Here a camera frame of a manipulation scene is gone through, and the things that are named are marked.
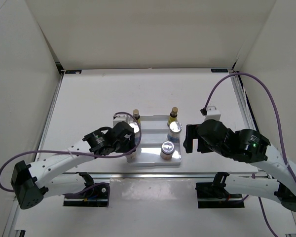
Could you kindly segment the brown spice jar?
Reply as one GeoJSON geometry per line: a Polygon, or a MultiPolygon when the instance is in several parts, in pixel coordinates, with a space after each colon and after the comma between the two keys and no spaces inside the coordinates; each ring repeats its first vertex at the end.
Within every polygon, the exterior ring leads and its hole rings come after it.
{"type": "Polygon", "coordinates": [[[125,156],[128,163],[133,163],[137,158],[137,151],[134,151],[125,156]]]}

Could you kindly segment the white cap spice jar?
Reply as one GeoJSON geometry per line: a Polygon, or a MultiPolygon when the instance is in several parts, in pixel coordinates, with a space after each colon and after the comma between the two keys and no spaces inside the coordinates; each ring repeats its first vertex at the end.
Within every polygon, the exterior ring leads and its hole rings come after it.
{"type": "Polygon", "coordinates": [[[164,160],[170,160],[175,151],[175,145],[171,141],[165,141],[161,145],[160,157],[164,160]]]}

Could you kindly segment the yellow bottle tan cap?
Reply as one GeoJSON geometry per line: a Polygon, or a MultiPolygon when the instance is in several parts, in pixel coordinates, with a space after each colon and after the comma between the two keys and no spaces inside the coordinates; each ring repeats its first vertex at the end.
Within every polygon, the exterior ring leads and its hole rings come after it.
{"type": "Polygon", "coordinates": [[[178,108],[173,107],[171,112],[170,112],[169,118],[168,118],[168,122],[167,122],[168,127],[170,126],[170,124],[172,122],[177,121],[177,116],[178,116],[178,108]]]}

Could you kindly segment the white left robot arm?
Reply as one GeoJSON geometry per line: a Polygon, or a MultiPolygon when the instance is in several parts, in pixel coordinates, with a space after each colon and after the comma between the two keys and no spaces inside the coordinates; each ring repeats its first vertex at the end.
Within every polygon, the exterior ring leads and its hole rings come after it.
{"type": "Polygon", "coordinates": [[[65,151],[53,152],[49,158],[26,164],[16,163],[11,185],[22,210],[38,205],[44,198],[64,195],[66,198],[89,199],[105,188],[95,183],[87,172],[65,177],[64,172],[97,157],[111,153],[128,154],[135,150],[135,132],[121,121],[114,127],[102,127],[65,151]]]}

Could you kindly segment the blue label shaker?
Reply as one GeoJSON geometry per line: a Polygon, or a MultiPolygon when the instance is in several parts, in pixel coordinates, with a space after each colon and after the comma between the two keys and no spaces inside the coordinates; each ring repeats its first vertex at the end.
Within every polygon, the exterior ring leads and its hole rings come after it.
{"type": "Polygon", "coordinates": [[[180,133],[183,126],[178,121],[173,121],[169,125],[169,130],[167,133],[167,139],[173,143],[178,143],[180,141],[180,133]]]}
{"type": "Polygon", "coordinates": [[[133,130],[134,130],[134,135],[135,135],[135,145],[138,145],[139,143],[139,137],[140,137],[140,129],[139,126],[137,125],[137,123],[132,122],[129,124],[133,130]]]}

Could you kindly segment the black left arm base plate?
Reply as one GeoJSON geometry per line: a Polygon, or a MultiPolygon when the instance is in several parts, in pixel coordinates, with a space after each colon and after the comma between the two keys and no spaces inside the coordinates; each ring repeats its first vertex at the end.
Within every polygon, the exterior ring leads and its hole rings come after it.
{"type": "Polygon", "coordinates": [[[95,183],[90,189],[79,194],[66,194],[63,206],[65,207],[108,207],[111,187],[109,183],[95,183]]]}

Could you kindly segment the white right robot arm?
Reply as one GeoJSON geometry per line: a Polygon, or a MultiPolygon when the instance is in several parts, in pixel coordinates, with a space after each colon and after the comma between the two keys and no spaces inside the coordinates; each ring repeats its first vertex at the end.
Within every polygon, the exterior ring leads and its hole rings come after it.
{"type": "Polygon", "coordinates": [[[296,164],[285,161],[283,154],[259,132],[252,129],[232,131],[222,122],[210,119],[186,126],[183,146],[187,153],[192,153],[194,140],[197,140],[197,151],[202,154],[217,153],[269,175],[268,178],[249,178],[218,172],[209,188],[213,197],[256,196],[296,212],[296,164]]]}

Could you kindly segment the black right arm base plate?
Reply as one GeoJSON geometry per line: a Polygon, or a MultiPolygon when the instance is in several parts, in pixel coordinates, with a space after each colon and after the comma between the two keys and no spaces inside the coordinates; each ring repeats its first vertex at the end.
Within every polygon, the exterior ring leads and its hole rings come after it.
{"type": "Polygon", "coordinates": [[[241,194],[229,194],[219,190],[210,182],[196,183],[197,204],[199,209],[244,208],[241,194]]]}

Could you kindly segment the yellow bottle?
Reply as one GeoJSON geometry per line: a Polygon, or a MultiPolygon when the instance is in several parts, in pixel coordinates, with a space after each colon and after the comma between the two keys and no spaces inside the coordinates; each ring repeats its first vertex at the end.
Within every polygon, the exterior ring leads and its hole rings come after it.
{"type": "Polygon", "coordinates": [[[140,120],[140,113],[138,109],[134,109],[133,110],[133,121],[139,126],[141,127],[141,120],[140,120]]]}

